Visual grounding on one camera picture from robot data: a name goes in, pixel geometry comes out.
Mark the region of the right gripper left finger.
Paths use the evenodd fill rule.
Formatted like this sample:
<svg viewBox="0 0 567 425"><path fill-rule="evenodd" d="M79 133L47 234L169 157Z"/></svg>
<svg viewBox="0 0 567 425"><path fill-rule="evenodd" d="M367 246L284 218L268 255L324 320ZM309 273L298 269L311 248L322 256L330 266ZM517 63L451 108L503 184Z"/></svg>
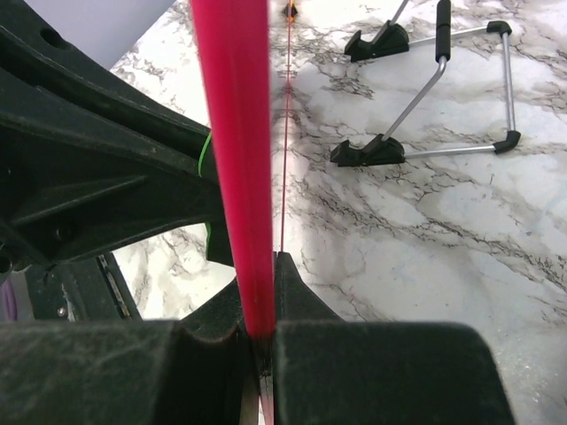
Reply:
<svg viewBox="0 0 567 425"><path fill-rule="evenodd" d="M241 305L227 285L179 321L1 327L4 424L240 424Z"/></svg>

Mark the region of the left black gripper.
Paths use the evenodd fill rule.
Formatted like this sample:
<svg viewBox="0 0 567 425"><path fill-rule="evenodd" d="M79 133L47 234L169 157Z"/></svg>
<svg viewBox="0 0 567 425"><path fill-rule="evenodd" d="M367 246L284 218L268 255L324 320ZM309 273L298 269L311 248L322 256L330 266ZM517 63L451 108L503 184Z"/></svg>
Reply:
<svg viewBox="0 0 567 425"><path fill-rule="evenodd" d="M114 251L211 223L229 241L209 128L153 101L24 1L1 3L1 272Z"/></svg>

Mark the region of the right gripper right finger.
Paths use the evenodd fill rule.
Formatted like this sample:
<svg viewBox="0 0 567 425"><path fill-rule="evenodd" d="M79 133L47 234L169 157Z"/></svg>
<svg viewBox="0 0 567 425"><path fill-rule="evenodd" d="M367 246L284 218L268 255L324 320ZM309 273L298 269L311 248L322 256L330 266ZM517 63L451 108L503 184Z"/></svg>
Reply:
<svg viewBox="0 0 567 425"><path fill-rule="evenodd" d="M279 424L511 424L493 355L454 322L348 322L276 257Z"/></svg>

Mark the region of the pink framed whiteboard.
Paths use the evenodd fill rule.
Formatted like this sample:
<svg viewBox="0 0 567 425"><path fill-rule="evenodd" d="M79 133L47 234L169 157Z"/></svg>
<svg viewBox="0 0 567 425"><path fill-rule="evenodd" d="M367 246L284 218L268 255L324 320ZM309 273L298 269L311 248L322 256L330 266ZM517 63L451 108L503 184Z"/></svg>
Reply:
<svg viewBox="0 0 567 425"><path fill-rule="evenodd" d="M264 420L273 424L276 295L268 2L193 1L190 8L245 329Z"/></svg>

